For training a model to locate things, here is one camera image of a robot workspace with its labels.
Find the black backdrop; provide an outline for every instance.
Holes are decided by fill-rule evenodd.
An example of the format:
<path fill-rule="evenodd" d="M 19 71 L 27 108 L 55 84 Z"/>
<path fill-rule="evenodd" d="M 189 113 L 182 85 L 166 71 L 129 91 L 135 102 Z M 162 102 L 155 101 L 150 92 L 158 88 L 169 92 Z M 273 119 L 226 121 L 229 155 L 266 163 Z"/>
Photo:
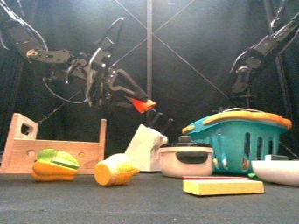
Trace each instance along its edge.
<path fill-rule="evenodd" d="M 114 68 L 123 68 L 145 90 L 151 90 L 157 110 L 174 119 L 166 135 L 178 141 L 182 128 L 220 107 L 230 106 L 232 86 L 237 77 L 230 69 L 237 57 L 269 34 L 268 7 L 277 13 L 281 1 L 256 0 L 154 0 L 153 8 L 153 85 L 147 86 L 147 1 L 137 0 L 23 0 L 6 1 L 14 11 L 42 34 L 51 50 L 69 49 L 89 52 L 91 43 L 102 38 L 118 18 L 125 18 L 119 48 L 115 50 Z M 299 11 L 298 1 L 288 1 L 281 25 Z M 50 74 L 47 66 L 23 65 L 19 84 L 9 81 L 13 71 L 5 64 L 18 56 L 5 50 L 2 56 L 2 147 L 7 134 L 7 118 L 19 112 L 39 122 L 61 105 L 47 91 L 42 77 Z M 253 92 L 257 107 L 292 118 L 293 130 L 285 142 L 298 152 L 299 61 L 298 38 L 284 55 L 286 87 L 277 72 L 277 64 L 256 78 Z M 66 98 L 79 90 L 77 84 L 51 83 Z M 107 119 L 107 156 L 125 152 L 146 115 L 126 108 L 97 109 L 89 104 L 66 104 L 39 128 L 41 139 L 98 141 L 99 120 Z"/>

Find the hole in wooden board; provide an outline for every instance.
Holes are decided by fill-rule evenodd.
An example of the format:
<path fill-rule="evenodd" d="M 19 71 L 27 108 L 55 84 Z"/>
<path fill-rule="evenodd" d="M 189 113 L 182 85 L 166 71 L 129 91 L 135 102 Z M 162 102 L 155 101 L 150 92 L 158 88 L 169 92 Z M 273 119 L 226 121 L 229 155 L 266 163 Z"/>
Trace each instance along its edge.
<path fill-rule="evenodd" d="M 81 152 L 81 153 L 79 153 L 79 157 L 81 157 L 81 158 L 85 158 L 85 157 L 86 157 L 86 153 L 85 153 L 85 152 Z"/>
<path fill-rule="evenodd" d="M 35 150 L 29 150 L 29 151 L 27 151 L 27 157 L 29 157 L 29 158 L 35 158 L 35 156 L 37 156 L 37 152 L 35 152 Z"/>
<path fill-rule="evenodd" d="M 30 131 L 31 131 L 31 128 L 26 124 L 23 124 L 22 133 L 29 136 L 30 135 Z"/>

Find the yellow sponge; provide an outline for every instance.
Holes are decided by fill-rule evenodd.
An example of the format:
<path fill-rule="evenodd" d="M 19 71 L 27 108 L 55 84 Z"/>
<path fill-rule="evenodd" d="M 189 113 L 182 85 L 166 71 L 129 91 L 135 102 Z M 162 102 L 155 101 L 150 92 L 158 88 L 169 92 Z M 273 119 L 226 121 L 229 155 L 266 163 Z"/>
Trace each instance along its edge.
<path fill-rule="evenodd" d="M 249 179 L 186 179 L 183 191 L 201 196 L 264 193 L 265 184 L 262 181 Z"/>

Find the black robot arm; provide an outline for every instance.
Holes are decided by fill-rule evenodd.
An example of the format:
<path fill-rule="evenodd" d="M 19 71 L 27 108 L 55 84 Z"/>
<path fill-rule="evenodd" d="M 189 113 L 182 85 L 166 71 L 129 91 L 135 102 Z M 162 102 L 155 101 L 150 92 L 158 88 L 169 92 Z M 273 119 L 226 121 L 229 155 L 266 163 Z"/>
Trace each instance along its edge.
<path fill-rule="evenodd" d="M 71 51 L 50 51 L 39 32 L 18 17 L 9 8 L 6 1 L 0 0 L 0 34 L 2 44 L 6 49 L 19 52 L 25 60 L 39 61 L 50 64 L 67 65 L 66 81 L 73 78 L 86 81 L 86 93 L 90 106 L 107 106 L 114 104 L 121 107 L 134 107 L 145 113 L 155 106 L 143 89 L 138 86 L 130 74 L 123 69 L 109 68 L 111 53 L 103 51 L 114 43 L 105 37 L 98 43 L 98 50 L 93 54 L 73 55 Z M 117 86 L 118 77 L 123 77 L 129 86 Z M 126 102 L 113 101 L 113 95 L 122 92 Z"/>
<path fill-rule="evenodd" d="M 268 68 L 276 57 L 293 43 L 299 29 L 299 13 L 288 25 L 272 36 L 252 46 L 240 56 L 232 68 L 232 74 L 238 75 L 238 81 L 233 86 L 233 97 L 238 106 L 252 108 L 254 95 L 250 91 L 252 81 Z"/>

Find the wooden board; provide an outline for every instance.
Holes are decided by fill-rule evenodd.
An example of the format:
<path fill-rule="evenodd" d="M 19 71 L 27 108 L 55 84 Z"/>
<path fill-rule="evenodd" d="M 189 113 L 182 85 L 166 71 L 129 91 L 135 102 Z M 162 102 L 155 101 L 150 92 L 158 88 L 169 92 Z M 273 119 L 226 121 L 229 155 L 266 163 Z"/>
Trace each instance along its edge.
<path fill-rule="evenodd" d="M 101 121 L 99 142 L 38 140 L 39 124 L 22 114 L 14 114 L 7 137 L 0 173 L 31 173 L 38 153 L 43 149 L 67 151 L 79 161 L 79 174 L 94 174 L 105 159 L 107 120 Z"/>

